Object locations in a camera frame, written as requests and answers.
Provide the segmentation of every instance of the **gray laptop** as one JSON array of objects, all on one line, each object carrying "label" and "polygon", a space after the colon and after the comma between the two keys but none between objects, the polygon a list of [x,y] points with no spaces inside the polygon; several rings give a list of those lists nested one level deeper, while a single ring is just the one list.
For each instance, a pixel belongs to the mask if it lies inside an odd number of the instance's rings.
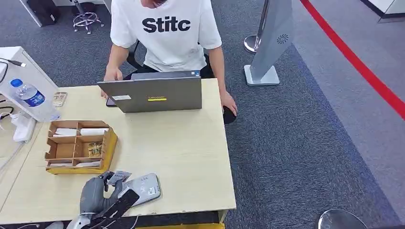
[{"label": "gray laptop", "polygon": [[130,80],[97,84],[124,113],[202,107],[200,71],[136,73]]}]

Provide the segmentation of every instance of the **robotic hand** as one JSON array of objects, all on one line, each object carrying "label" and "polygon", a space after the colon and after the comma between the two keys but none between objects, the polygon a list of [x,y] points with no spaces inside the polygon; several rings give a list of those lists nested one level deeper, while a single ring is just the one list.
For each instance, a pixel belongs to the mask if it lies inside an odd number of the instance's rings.
[{"label": "robotic hand", "polygon": [[121,217],[139,199],[131,189],[118,198],[122,191],[122,180],[116,182],[111,197],[104,198],[104,191],[108,191],[107,181],[113,175],[113,172],[107,171],[86,182],[80,197],[80,214],[69,223],[67,229],[106,227]]}]

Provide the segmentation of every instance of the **water bottle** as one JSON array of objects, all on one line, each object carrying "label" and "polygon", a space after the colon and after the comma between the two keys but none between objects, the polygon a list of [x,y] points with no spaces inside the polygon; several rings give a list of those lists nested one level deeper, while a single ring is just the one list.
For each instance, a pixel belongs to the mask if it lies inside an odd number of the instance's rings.
[{"label": "water bottle", "polygon": [[59,119],[60,113],[53,106],[52,100],[46,99],[36,87],[28,83],[24,84],[20,79],[13,79],[10,84],[15,88],[17,98],[32,107],[34,113],[42,119],[39,121],[49,122]]}]

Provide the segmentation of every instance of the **cardboard organizer box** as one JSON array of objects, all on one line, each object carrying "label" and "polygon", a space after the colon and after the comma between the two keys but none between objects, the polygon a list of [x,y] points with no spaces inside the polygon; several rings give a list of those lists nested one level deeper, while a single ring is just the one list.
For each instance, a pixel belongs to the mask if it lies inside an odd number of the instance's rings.
[{"label": "cardboard organizer box", "polygon": [[[76,136],[53,137],[57,128],[76,129]],[[80,135],[82,128],[108,128],[103,135]],[[47,144],[51,147],[45,153],[48,162],[46,171],[52,174],[102,174],[109,170],[118,137],[113,128],[103,121],[53,121],[49,127]],[[96,155],[89,155],[91,146],[98,145]],[[77,167],[79,163],[100,162],[92,167]],[[66,164],[53,167],[51,164]]]}]

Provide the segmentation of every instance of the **white card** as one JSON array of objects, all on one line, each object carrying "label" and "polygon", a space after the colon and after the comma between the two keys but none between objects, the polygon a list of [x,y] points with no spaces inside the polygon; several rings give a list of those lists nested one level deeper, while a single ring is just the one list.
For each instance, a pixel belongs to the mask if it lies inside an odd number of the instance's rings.
[{"label": "white card", "polygon": [[117,95],[117,96],[113,96],[114,100],[127,100],[127,99],[131,99],[131,96],[129,95]]},{"label": "white card", "polygon": [[131,175],[132,173],[117,170],[111,179],[108,180],[107,185],[115,185],[115,183],[119,180],[125,182]]}]

